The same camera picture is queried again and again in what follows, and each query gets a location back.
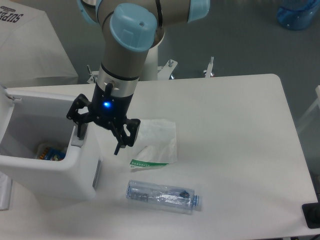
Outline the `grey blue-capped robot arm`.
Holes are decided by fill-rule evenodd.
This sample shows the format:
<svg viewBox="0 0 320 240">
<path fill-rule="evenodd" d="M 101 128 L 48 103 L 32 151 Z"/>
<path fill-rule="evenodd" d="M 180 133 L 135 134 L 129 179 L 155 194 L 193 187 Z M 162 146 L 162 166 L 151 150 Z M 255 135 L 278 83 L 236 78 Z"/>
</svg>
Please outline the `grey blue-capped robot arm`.
<svg viewBox="0 0 320 240">
<path fill-rule="evenodd" d="M 105 40 L 104 58 L 92 99 L 78 95 L 66 115 L 76 124 L 78 138 L 93 122 L 112 132 L 118 149 L 132 147 L 141 122 L 129 119 L 127 111 L 156 32 L 202 19 L 210 6 L 208 0 L 98 0 L 95 22 Z"/>
</svg>

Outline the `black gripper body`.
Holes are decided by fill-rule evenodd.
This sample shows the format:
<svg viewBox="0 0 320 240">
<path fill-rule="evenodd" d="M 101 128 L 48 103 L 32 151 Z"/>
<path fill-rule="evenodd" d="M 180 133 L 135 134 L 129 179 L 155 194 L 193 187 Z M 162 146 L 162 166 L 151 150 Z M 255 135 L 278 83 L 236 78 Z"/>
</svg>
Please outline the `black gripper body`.
<svg viewBox="0 0 320 240">
<path fill-rule="evenodd" d="M 88 111 L 95 117 L 94 122 L 97 125 L 110 130 L 108 124 L 111 122 L 119 130 L 126 122 L 132 97 L 133 95 L 126 97 L 105 96 L 105 92 L 96 84 Z"/>
</svg>

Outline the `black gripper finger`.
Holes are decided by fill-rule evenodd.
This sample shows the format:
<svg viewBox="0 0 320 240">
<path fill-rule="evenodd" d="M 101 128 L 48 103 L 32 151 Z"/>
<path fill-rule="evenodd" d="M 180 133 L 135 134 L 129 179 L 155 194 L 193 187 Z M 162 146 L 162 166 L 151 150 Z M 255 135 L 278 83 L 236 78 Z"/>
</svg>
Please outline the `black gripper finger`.
<svg viewBox="0 0 320 240">
<path fill-rule="evenodd" d="M 137 118 L 116 119 L 110 123 L 110 130 L 117 140 L 114 155 L 126 146 L 132 147 L 137 139 L 141 120 Z"/>
<path fill-rule="evenodd" d="M 79 113 L 79 110 L 87 108 L 87 112 Z M 79 94 L 73 101 L 66 117 L 72 120 L 77 125 L 77 137 L 83 139 L 86 133 L 88 123 L 95 120 L 95 115 L 92 111 L 92 103 L 84 94 Z"/>
</svg>

